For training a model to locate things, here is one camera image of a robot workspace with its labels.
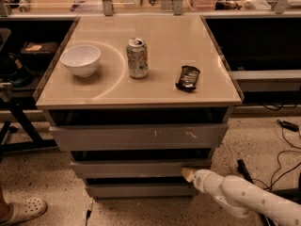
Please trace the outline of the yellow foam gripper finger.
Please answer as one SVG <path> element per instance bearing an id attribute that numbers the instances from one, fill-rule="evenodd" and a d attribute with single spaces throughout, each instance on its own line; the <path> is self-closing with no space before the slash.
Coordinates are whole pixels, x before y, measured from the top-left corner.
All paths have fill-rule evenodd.
<path id="1" fill-rule="evenodd" d="M 195 180 L 195 170 L 190 168 L 182 168 L 182 177 L 188 183 L 192 183 Z"/>

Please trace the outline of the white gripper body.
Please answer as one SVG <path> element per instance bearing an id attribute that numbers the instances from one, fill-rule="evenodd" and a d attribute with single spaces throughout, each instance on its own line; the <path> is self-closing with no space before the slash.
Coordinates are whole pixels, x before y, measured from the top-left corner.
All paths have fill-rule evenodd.
<path id="1" fill-rule="evenodd" d="M 194 187 L 204 193 L 211 195 L 214 198 L 224 195 L 222 183 L 224 177 L 208 169 L 200 169 L 194 172 Z"/>

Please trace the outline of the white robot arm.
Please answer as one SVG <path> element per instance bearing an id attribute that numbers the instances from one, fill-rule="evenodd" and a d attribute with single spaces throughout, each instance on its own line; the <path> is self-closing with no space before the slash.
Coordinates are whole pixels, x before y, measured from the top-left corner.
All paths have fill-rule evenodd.
<path id="1" fill-rule="evenodd" d="M 211 195 L 229 214 L 247 218 L 259 212 L 278 226 L 301 226 L 301 205 L 265 191 L 235 176 L 221 176 L 209 169 L 182 168 L 182 177 L 198 191 Z"/>

